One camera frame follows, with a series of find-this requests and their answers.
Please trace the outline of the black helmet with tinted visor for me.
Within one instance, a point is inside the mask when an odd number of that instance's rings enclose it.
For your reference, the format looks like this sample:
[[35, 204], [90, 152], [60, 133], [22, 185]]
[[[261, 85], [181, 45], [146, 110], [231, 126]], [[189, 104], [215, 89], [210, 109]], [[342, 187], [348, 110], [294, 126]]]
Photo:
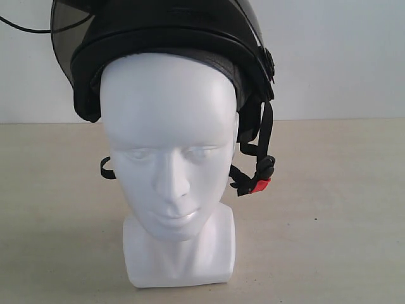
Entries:
[[101, 117], [102, 70], [115, 59], [169, 53], [219, 68], [236, 87], [240, 151], [256, 157], [252, 177], [230, 168], [232, 187], [239, 196], [267, 187], [275, 64], [249, 1], [54, 1], [50, 35], [75, 112], [92, 123]]

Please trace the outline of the white mannequin head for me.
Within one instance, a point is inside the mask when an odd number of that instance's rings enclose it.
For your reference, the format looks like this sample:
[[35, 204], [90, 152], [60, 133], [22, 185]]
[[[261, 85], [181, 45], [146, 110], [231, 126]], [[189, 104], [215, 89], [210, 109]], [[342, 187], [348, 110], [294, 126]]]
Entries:
[[130, 214], [123, 252], [138, 288], [225, 283], [235, 263], [232, 209], [221, 202], [239, 116], [231, 81], [174, 54], [106, 66], [101, 113]]

